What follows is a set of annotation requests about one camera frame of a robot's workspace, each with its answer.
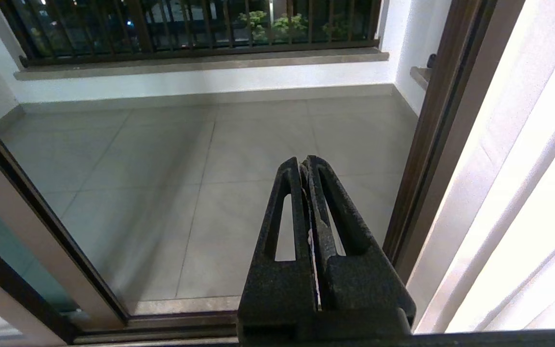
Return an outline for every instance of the sheer curtain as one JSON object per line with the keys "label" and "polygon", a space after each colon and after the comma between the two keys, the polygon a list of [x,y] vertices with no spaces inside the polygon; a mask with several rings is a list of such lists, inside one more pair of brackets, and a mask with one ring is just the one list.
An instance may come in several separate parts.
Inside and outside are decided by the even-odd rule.
{"label": "sheer curtain", "polygon": [[417,334],[555,329],[555,0],[526,0],[407,288]]}

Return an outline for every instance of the tiled floor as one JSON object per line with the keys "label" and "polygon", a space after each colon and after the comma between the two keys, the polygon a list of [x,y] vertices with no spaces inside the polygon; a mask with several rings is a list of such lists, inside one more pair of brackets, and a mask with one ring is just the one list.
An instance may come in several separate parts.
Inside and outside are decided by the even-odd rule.
{"label": "tiled floor", "polygon": [[[29,114],[2,138],[133,303],[240,294],[291,156],[325,158],[382,243],[415,126],[393,97],[375,96]],[[278,259],[291,257],[286,234]]]}

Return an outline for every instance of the metal railing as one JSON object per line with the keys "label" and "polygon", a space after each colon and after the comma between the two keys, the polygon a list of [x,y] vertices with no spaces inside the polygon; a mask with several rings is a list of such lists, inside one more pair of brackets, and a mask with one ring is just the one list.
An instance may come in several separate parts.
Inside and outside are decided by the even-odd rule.
{"label": "metal railing", "polygon": [[381,0],[0,0],[24,66],[378,45]]}

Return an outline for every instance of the brown door frame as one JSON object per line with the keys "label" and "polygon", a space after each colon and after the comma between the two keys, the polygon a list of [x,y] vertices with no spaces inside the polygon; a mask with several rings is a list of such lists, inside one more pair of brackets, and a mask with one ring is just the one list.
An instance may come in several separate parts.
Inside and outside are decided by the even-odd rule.
{"label": "brown door frame", "polygon": [[[524,1],[451,3],[383,244],[404,282],[425,244]],[[475,61],[480,73],[473,73]],[[471,92],[465,96],[467,86]],[[462,103],[469,112],[456,118]]]}

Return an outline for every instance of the window sill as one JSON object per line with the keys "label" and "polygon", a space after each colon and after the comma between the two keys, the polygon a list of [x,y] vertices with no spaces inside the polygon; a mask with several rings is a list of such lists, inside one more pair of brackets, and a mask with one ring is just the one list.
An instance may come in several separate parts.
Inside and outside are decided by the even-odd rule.
{"label": "window sill", "polygon": [[255,53],[245,55],[219,55],[202,58],[177,58],[147,61],[109,62],[80,66],[29,67],[14,73],[19,81],[77,79],[146,73],[220,70],[225,68],[296,66],[311,64],[338,64],[352,62],[388,61],[389,53],[376,48],[326,49]]}
{"label": "window sill", "polygon": [[414,79],[417,84],[423,88],[423,90],[427,90],[427,85],[430,83],[430,77],[432,76],[432,69],[425,68],[425,67],[416,67],[413,66],[410,68],[410,77]]}

